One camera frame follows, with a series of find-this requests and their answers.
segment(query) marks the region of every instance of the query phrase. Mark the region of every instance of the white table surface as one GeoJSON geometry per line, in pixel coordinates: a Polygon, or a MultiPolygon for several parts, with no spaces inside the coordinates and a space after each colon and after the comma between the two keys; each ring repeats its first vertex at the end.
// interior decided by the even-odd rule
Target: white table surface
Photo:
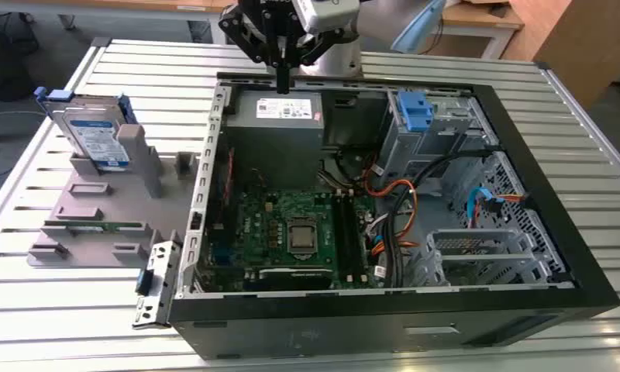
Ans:
{"type": "MultiPolygon", "coordinates": [[[[583,110],[534,64],[363,54],[368,78],[490,84],[620,295],[620,161],[583,110]]],[[[261,72],[219,45],[113,40],[92,47],[67,89],[125,92],[160,154],[201,146],[217,71],[261,72]]],[[[26,265],[71,173],[71,146],[49,120],[0,191],[0,369],[526,371],[619,370],[620,308],[494,349],[284,360],[203,361],[169,330],[133,331],[136,269],[26,265]]]]}

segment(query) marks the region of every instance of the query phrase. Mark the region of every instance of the black cable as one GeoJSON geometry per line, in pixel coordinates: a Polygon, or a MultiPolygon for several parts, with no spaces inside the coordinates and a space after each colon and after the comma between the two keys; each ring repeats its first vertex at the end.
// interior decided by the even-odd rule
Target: black cable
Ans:
{"type": "MultiPolygon", "coordinates": [[[[461,158],[461,157],[488,157],[492,155],[496,149],[483,149],[483,150],[463,150],[457,151],[456,153],[451,153],[448,155],[443,155],[441,157],[432,160],[429,164],[427,164],[425,168],[420,171],[420,173],[413,177],[411,183],[413,184],[413,188],[416,189],[419,185],[425,181],[425,178],[447,163],[451,161],[461,158]]],[[[388,212],[388,217],[384,221],[384,250],[387,251],[387,262],[388,257],[391,257],[391,263],[387,264],[388,268],[385,271],[387,275],[387,282],[389,282],[392,288],[399,288],[403,286],[403,275],[401,275],[401,267],[403,267],[403,260],[401,260],[401,251],[400,246],[397,244],[397,237],[395,236],[395,216],[397,215],[397,211],[400,210],[401,204],[407,199],[408,193],[408,186],[404,184],[403,186],[403,193],[397,196],[395,201],[393,207],[388,212]]]]}
{"type": "Polygon", "coordinates": [[[356,180],[353,177],[349,175],[349,172],[347,172],[347,168],[343,165],[343,162],[340,161],[340,155],[333,154],[333,160],[335,160],[335,167],[337,168],[337,172],[343,176],[343,178],[347,180],[347,183],[349,184],[349,187],[353,188],[355,190],[363,190],[363,187],[356,183],[356,180]]]}
{"type": "Polygon", "coordinates": [[[441,39],[443,39],[443,16],[441,16],[441,19],[439,20],[437,30],[436,30],[436,34],[433,35],[433,37],[435,38],[432,39],[432,43],[431,43],[429,47],[427,48],[425,51],[420,52],[420,54],[427,54],[428,52],[431,52],[432,49],[441,42],[441,39]]]}

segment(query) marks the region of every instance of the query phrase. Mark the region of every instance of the wooden desk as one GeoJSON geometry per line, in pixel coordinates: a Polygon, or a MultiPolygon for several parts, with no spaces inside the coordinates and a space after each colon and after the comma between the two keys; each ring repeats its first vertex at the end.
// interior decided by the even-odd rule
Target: wooden desk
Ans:
{"type": "Polygon", "coordinates": [[[490,14],[490,6],[467,2],[451,6],[443,11],[443,21],[449,26],[495,27],[503,29],[522,29],[524,22],[512,9],[499,18],[490,14]]]}
{"type": "MultiPolygon", "coordinates": [[[[389,45],[424,7],[425,2],[420,0],[379,0],[363,3],[359,15],[360,33],[389,45]]],[[[453,5],[443,11],[443,34],[448,37],[441,39],[439,48],[433,49],[432,53],[453,55],[449,52],[457,48],[460,51],[468,49],[472,53],[467,55],[471,57],[480,55],[484,59],[499,59],[512,34],[523,26],[523,21],[511,9],[506,17],[499,18],[490,14],[487,5],[469,3],[453,5]],[[483,43],[473,43],[473,40],[463,42],[465,38],[452,36],[476,36],[475,39],[487,38],[490,41],[488,43],[484,43],[486,40],[477,40],[483,43]],[[459,43],[453,45],[456,48],[451,48],[452,45],[448,44],[455,40],[459,43]]]]}
{"type": "Polygon", "coordinates": [[[219,16],[232,3],[233,0],[0,0],[0,11],[57,14],[65,28],[71,27],[68,15],[205,21],[211,24],[213,43],[225,44],[219,16]]]}
{"type": "MultiPolygon", "coordinates": [[[[364,3],[365,6],[385,7],[388,2],[401,4],[404,0],[379,0],[364,3]]],[[[61,23],[71,26],[64,15],[115,16],[147,19],[180,19],[208,21],[213,43],[225,44],[225,35],[219,28],[219,15],[225,6],[236,0],[0,0],[0,10],[9,12],[53,12],[60,15],[61,23]]],[[[405,12],[405,17],[392,18],[400,27],[404,21],[420,11],[417,0],[407,0],[415,12],[405,12]]],[[[457,36],[480,36],[491,39],[481,57],[499,59],[508,45],[512,34],[523,27],[518,14],[510,9],[504,18],[488,13],[488,6],[457,4],[443,12],[443,33],[457,36]]],[[[379,24],[381,13],[375,13],[372,24],[379,24]]]]}

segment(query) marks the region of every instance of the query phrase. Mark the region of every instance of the white label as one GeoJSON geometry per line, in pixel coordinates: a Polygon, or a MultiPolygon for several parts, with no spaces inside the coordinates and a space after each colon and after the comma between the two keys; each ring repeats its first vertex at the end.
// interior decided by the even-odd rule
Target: white label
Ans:
{"type": "Polygon", "coordinates": [[[71,120],[71,127],[89,158],[103,169],[117,170],[128,165],[128,155],[115,138],[115,127],[111,122],[71,120]]]}
{"type": "Polygon", "coordinates": [[[179,5],[179,10],[196,10],[199,12],[204,12],[207,8],[204,6],[192,6],[192,5],[179,5]]]}
{"type": "Polygon", "coordinates": [[[384,169],[376,164],[372,164],[372,167],[369,169],[377,174],[377,176],[384,174],[384,169]]]}
{"type": "Polygon", "coordinates": [[[375,276],[385,278],[385,267],[375,266],[375,276]]]}
{"type": "Polygon", "coordinates": [[[260,119],[312,119],[309,99],[261,98],[257,100],[260,119]]]}

